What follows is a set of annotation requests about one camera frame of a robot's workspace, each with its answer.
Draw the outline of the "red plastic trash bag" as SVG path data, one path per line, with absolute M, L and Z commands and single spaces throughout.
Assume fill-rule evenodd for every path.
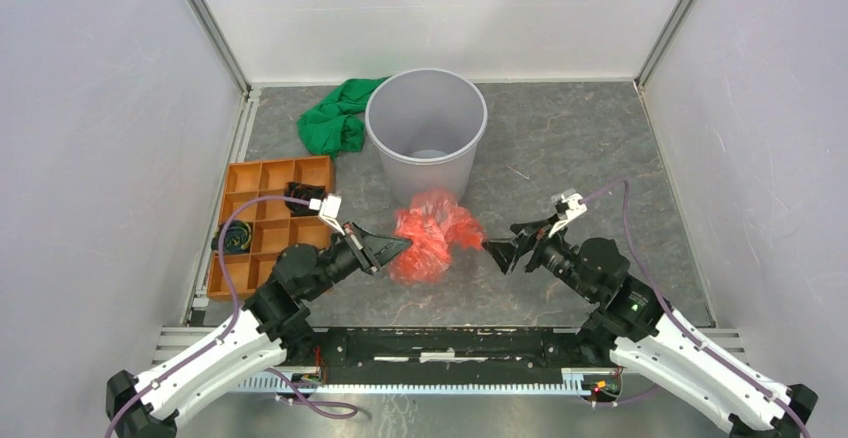
M 389 265 L 389 276 L 397 283 L 437 283 L 453 262 L 454 248 L 483 249 L 483 226 L 447 189 L 413 196 L 410 206 L 397 211 L 395 218 L 395 235 L 412 242 Z

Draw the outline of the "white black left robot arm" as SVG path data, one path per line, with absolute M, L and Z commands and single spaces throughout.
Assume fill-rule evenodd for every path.
M 328 247 L 296 243 L 277 257 L 269 278 L 215 331 L 165 363 L 107 382 L 106 436 L 173 437 L 180 426 L 252 375 L 313 355 L 306 304 L 356 271 L 373 274 L 412 245 L 353 222 Z

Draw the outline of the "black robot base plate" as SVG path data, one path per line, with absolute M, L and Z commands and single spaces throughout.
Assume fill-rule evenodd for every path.
M 284 367 L 324 385 L 553 385 L 565 369 L 614 368 L 585 332 L 555 327 L 330 327 L 289 351 Z

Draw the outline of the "grey plastic trash bin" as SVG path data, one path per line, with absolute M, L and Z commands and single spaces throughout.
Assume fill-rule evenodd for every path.
M 423 68 L 383 81 L 367 102 L 364 122 L 392 194 L 406 206 L 436 188 L 463 197 L 488 107 L 472 82 Z

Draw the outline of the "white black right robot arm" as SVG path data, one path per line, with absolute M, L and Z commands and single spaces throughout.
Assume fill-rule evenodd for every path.
M 514 224 L 509 239 L 483 248 L 503 273 L 549 271 L 594 310 L 576 334 L 580 358 L 640 374 L 687 402 L 731 437 L 806 437 L 818 401 L 803 384 L 784 385 L 718 346 L 670 302 L 629 272 L 615 241 L 571 245 L 551 219 Z

